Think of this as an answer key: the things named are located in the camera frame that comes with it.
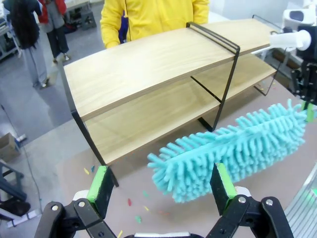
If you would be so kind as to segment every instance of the black pants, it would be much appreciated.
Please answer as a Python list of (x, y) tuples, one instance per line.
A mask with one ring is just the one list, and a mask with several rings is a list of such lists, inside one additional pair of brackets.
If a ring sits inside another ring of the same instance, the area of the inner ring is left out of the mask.
[(47, 33), (53, 57), (56, 58), (59, 53), (68, 52), (69, 48), (67, 45), (65, 33), (63, 26), (57, 29), (53, 29), (51, 32)]

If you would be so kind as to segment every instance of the wooden shelf board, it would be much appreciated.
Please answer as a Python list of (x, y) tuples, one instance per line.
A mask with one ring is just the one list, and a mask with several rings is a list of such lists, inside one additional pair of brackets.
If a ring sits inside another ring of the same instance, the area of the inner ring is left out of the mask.
[[(241, 47), (240, 55), (269, 45), (272, 30), (254, 20), (205, 25)], [(179, 79), (231, 61), (233, 54), (191, 29), (145, 37), (65, 67), (83, 121)]]
[[(230, 68), (231, 63), (226, 63), (209, 70), (205, 78), (199, 75), (199, 79), (212, 92), (221, 95)], [(234, 87), (230, 88), (228, 97), (274, 72), (256, 56), (240, 57), (232, 79)], [(104, 161), (111, 164), (218, 106), (219, 102), (201, 86), (191, 78), (184, 78), (90, 119), (86, 126)]]

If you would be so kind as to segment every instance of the screw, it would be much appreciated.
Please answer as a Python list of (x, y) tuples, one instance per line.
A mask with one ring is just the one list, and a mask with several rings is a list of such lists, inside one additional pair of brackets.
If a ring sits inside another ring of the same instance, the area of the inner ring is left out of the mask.
[(84, 206), (85, 206), (85, 203), (84, 203), (84, 202), (80, 202), (80, 203), (78, 203), (78, 206), (84, 207)]
[(52, 210), (53, 210), (53, 211), (57, 211), (57, 210), (58, 210), (58, 206), (57, 206), (57, 205), (53, 206), (53, 207), (52, 207)]
[(241, 203), (245, 203), (247, 200), (244, 197), (239, 197), (238, 201)]
[(271, 199), (268, 199), (265, 203), (269, 206), (273, 205), (273, 201)]

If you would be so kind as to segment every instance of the turquoise microfiber duster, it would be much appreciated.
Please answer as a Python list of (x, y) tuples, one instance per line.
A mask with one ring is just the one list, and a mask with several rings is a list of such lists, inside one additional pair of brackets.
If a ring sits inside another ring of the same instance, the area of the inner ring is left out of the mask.
[(215, 132), (191, 134), (161, 148), (161, 154), (149, 154), (154, 168), (152, 179), (157, 188), (172, 192), (175, 202), (194, 200), (211, 193), (214, 163), (224, 163), (233, 182), (281, 161), (294, 153), (305, 141), (306, 111), (301, 105), (288, 108), (272, 105), (236, 119), (238, 126), (229, 125)]

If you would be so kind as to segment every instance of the shoe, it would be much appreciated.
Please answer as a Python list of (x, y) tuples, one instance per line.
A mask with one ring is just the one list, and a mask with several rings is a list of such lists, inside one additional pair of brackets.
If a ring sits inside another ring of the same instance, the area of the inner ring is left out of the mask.
[(65, 61), (69, 61), (70, 57), (67, 54), (64, 54)]
[(43, 84), (47, 84), (48, 82), (49, 82), (49, 80), (50, 80), (50, 77), (46, 77), (46, 79), (45, 80), (43, 80)]
[(49, 86), (49, 80), (50, 78), (47, 77), (42, 83), (40, 83), (40, 89), (45, 89)]

